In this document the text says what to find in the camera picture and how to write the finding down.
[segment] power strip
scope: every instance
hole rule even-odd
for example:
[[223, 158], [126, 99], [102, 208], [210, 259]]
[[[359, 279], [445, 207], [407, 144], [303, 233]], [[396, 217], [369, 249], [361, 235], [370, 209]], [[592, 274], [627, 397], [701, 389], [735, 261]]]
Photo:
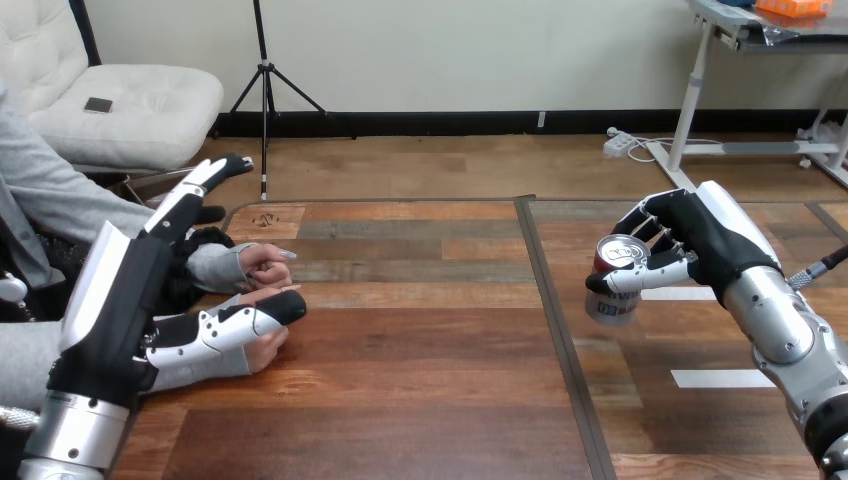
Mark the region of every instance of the power strip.
[[608, 157], [623, 157], [636, 144], [636, 138], [629, 133], [618, 132], [618, 135], [607, 140], [604, 144], [604, 155]]

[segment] camera tripod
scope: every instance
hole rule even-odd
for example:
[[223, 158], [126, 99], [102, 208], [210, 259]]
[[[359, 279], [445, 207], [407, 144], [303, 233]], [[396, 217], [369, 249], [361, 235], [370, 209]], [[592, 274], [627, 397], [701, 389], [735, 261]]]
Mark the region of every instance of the camera tripod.
[[262, 26], [262, 10], [259, 5], [259, 0], [253, 0], [253, 13], [256, 16], [256, 33], [259, 37], [259, 55], [262, 59], [262, 62], [256, 66], [256, 73], [253, 74], [253, 78], [250, 79], [250, 82], [245, 87], [244, 91], [241, 92], [241, 96], [239, 96], [236, 103], [233, 105], [233, 108], [230, 109], [230, 116], [232, 117], [238, 107], [241, 105], [241, 102], [244, 101], [244, 98], [247, 96], [250, 89], [253, 88], [253, 85], [262, 77], [262, 187], [260, 198], [262, 200], [267, 200], [267, 184], [268, 184], [268, 176], [267, 176], [267, 163], [268, 163], [268, 119], [270, 117], [271, 121], [277, 118], [280, 114], [274, 108], [274, 92], [271, 88], [271, 75], [275, 75], [277, 78], [285, 82], [292, 90], [294, 90], [298, 95], [303, 97], [304, 100], [309, 102], [318, 112], [320, 112], [324, 118], [328, 119], [333, 123], [334, 127], [338, 131], [344, 132], [344, 136], [349, 136], [351, 140], [356, 140], [356, 135], [351, 133], [349, 129], [342, 126], [338, 120], [328, 111], [324, 110], [321, 105], [315, 100], [312, 100], [309, 95], [307, 95], [303, 90], [297, 87], [291, 80], [286, 78], [285, 75], [280, 73], [277, 70], [277, 67], [274, 66], [273, 63], [268, 61], [268, 52], [265, 48], [265, 29]]

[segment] white wall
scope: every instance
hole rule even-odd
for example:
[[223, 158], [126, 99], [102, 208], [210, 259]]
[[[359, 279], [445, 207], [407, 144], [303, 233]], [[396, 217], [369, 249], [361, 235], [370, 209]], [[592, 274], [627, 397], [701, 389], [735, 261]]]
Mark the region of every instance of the white wall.
[[[229, 109], [259, 59], [250, 0], [87, 0], [105, 63], [201, 68]], [[263, 0], [269, 57], [334, 111], [679, 108], [699, 31], [684, 0]], [[845, 57], [716, 44], [702, 105], [815, 108]], [[275, 81], [279, 110], [306, 102]], [[258, 88], [244, 110], [260, 110]], [[845, 106], [848, 102], [839, 102]]]

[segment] person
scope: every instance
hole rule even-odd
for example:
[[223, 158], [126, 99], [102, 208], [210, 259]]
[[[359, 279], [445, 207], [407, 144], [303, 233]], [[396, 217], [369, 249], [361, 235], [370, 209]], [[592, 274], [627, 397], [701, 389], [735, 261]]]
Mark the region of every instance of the person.
[[[120, 199], [74, 170], [32, 130], [8, 97], [0, 79], [0, 259], [17, 270], [12, 272], [16, 277], [23, 277], [30, 291], [27, 305], [43, 314], [35, 317], [56, 320], [61, 312], [56, 315], [49, 310], [59, 304], [64, 311], [73, 279], [51, 265], [48, 257], [56, 256], [50, 255], [55, 253], [52, 244], [39, 240], [29, 220], [47, 232], [47, 237], [85, 250], [104, 222], [135, 237], [153, 211]], [[237, 305], [254, 304], [281, 290], [297, 288], [286, 264], [290, 255], [273, 245], [232, 245], [229, 237], [208, 229], [194, 232], [185, 243], [194, 243], [178, 265], [187, 278], [169, 279], [170, 290], [163, 289], [171, 310], [184, 311], [189, 305], [180, 303], [186, 298], [196, 300], [204, 291], [237, 294], [224, 304]], [[59, 256], [74, 255], [73, 250], [60, 249]], [[0, 313], [0, 405], [36, 409], [58, 357], [61, 324], [10, 323], [3, 315]], [[273, 360], [287, 338], [284, 327], [215, 359], [160, 371], [153, 391], [212, 377], [256, 373]]]

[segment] white tape strip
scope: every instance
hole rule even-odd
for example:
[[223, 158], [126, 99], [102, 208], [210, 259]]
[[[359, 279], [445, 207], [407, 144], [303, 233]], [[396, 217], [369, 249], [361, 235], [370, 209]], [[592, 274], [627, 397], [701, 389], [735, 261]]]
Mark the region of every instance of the white tape strip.
[[661, 287], [642, 290], [642, 300], [715, 300], [710, 287]]
[[672, 370], [679, 388], [774, 388], [759, 370]]

